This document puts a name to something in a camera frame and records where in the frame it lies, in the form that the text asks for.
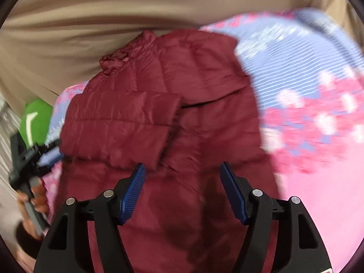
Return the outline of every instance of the beige fabric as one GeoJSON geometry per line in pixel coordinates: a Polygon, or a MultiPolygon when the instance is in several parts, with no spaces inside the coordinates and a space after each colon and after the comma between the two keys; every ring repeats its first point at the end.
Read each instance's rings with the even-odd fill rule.
{"type": "Polygon", "coordinates": [[[28,256],[19,245],[18,250],[16,251],[16,260],[26,273],[33,273],[36,260],[28,256]]]}
{"type": "Polygon", "coordinates": [[[99,58],[145,28],[198,27],[234,14],[312,5],[353,34],[346,0],[19,0],[0,30],[0,88],[19,114],[90,79],[99,58]]]}

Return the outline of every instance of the finger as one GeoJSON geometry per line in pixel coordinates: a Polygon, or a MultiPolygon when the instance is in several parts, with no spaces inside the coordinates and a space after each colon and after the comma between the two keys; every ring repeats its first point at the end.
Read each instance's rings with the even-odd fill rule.
{"type": "Polygon", "coordinates": [[[44,181],[42,178],[38,178],[38,185],[44,186],[44,181]]]}
{"type": "Polygon", "coordinates": [[[42,196],[47,193],[47,189],[44,187],[43,184],[32,187],[32,192],[34,196],[42,196]]]}
{"type": "Polygon", "coordinates": [[[17,193],[18,193],[18,201],[20,201],[21,203],[29,201],[29,197],[27,194],[25,194],[22,191],[17,191],[17,193]]]}
{"type": "Polygon", "coordinates": [[[48,214],[49,213],[49,206],[48,205],[41,205],[41,206],[36,207],[35,210],[40,212],[40,213],[48,214]]]}
{"type": "Polygon", "coordinates": [[[46,196],[35,197],[30,201],[34,207],[39,207],[41,205],[48,205],[48,200],[46,196]]]}

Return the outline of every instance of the metal screw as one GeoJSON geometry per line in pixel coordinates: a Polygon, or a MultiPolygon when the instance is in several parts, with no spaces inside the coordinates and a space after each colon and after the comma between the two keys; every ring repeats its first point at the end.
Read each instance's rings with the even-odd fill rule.
{"type": "Polygon", "coordinates": [[[293,197],[291,198],[291,200],[292,200],[292,202],[293,202],[294,204],[299,204],[299,203],[301,202],[301,199],[300,199],[300,198],[298,198],[298,197],[296,197],[296,196],[293,196],[293,197]]]}
{"type": "Polygon", "coordinates": [[[109,198],[109,197],[113,196],[113,194],[114,194],[113,190],[106,190],[104,192],[104,197],[109,198]]]}
{"type": "Polygon", "coordinates": [[[67,204],[67,205],[72,205],[72,204],[74,204],[74,202],[75,202],[75,199],[74,199],[73,197],[70,197],[70,198],[68,198],[68,199],[66,200],[66,204],[67,204]]]}
{"type": "Polygon", "coordinates": [[[263,195],[263,191],[262,190],[259,190],[259,189],[254,189],[253,190],[253,195],[254,196],[257,196],[257,197],[260,197],[263,195]]]}

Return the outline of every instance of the gray handle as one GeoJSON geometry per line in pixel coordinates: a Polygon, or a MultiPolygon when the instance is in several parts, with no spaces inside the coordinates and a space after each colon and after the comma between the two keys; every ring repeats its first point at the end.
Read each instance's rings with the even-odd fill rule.
{"type": "Polygon", "coordinates": [[[32,220],[38,236],[43,234],[43,231],[49,227],[48,222],[45,219],[45,215],[35,210],[34,205],[30,202],[24,204],[27,213],[32,220]]]}
{"type": "MultiPolygon", "coordinates": [[[[29,183],[21,185],[20,190],[26,193],[29,196],[29,199],[32,199],[34,198],[34,194],[31,191],[31,187],[37,185],[38,177],[32,177],[29,180],[29,183]]],[[[43,234],[43,231],[49,227],[49,224],[46,220],[46,215],[36,211],[34,205],[30,202],[25,202],[24,206],[30,219],[32,220],[32,223],[34,224],[38,236],[41,236],[43,234]]]]}

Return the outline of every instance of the red puffer jacket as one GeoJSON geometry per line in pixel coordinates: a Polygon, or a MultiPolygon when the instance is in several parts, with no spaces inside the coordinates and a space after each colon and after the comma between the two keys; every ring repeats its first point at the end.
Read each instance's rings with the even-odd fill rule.
{"type": "MultiPolygon", "coordinates": [[[[144,32],[101,59],[102,72],[66,115],[65,162],[56,207],[94,198],[128,177],[137,162],[147,180],[120,233],[135,272],[228,273],[246,228],[234,218],[219,178],[235,173],[277,198],[269,157],[260,148],[249,76],[220,34],[144,32]]],[[[96,272],[102,272],[91,227],[96,272]]],[[[266,270],[272,263],[275,237],[266,270]]]]}

